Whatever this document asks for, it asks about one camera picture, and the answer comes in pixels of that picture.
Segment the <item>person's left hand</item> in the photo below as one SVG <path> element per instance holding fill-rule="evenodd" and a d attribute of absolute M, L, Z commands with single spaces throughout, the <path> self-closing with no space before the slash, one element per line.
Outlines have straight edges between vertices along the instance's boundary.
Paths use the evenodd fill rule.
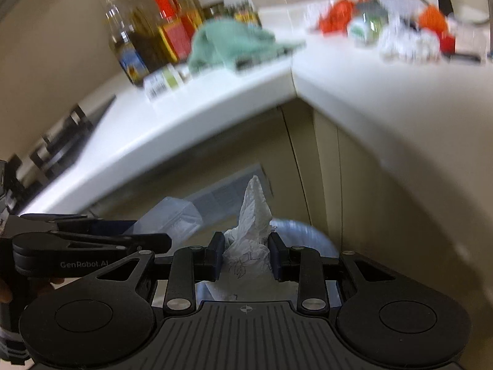
<path fill-rule="evenodd" d="M 45 282 L 38 282 L 35 286 L 36 295 L 40 296 L 46 294 L 48 292 L 54 291 L 55 287 L 61 285 L 65 282 L 64 278 L 52 278 Z M 1 291 L 0 291 L 1 303 L 10 303 L 13 299 L 13 294 L 10 291 L 7 283 L 4 280 L 1 280 Z"/>

